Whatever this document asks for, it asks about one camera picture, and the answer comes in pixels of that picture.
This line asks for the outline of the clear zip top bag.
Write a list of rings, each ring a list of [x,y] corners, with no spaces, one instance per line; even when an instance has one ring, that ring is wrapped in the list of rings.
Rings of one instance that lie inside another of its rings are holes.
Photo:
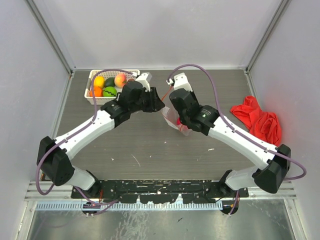
[[[173,87],[170,86],[167,93],[161,98],[163,103],[165,104],[165,107],[161,110],[161,114],[164,118],[164,120],[167,122],[167,124],[172,127],[173,129],[179,131],[184,136],[190,135],[192,132],[191,129],[189,129],[186,125],[180,124],[177,125],[177,119],[180,118],[178,112],[175,110],[174,106],[172,105],[169,95],[173,91]]]

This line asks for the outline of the red apple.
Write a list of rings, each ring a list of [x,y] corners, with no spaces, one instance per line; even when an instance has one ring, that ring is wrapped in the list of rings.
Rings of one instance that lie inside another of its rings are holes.
[[[182,124],[181,121],[180,121],[180,118],[178,118],[178,119],[176,120],[176,123],[177,123],[177,125],[181,125],[181,124]]]

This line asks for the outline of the green toy watermelon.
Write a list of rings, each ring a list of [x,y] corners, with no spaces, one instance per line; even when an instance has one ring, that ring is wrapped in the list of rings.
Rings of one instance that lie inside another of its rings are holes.
[[[118,91],[113,86],[107,86],[103,89],[103,97],[115,98],[117,94],[118,94]]]

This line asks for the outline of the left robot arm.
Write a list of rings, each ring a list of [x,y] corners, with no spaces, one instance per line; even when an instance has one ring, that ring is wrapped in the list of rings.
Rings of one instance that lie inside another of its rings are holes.
[[[129,120],[131,114],[159,112],[164,107],[155,87],[146,89],[140,82],[129,82],[116,99],[102,105],[92,118],[55,139],[46,136],[40,141],[36,177],[43,172],[53,186],[72,185],[88,198],[98,197],[100,181],[90,171],[73,166],[72,159],[100,135]]]

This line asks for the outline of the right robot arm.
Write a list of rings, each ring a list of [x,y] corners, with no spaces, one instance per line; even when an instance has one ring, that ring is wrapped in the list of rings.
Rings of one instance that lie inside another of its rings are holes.
[[[223,196],[231,197],[237,190],[247,187],[259,187],[270,194],[278,192],[291,166],[287,160],[291,155],[288,146],[277,147],[259,140],[221,117],[214,107],[200,105],[192,91],[174,90],[169,99],[183,125],[227,144],[254,164],[250,168],[225,172],[219,181]]]

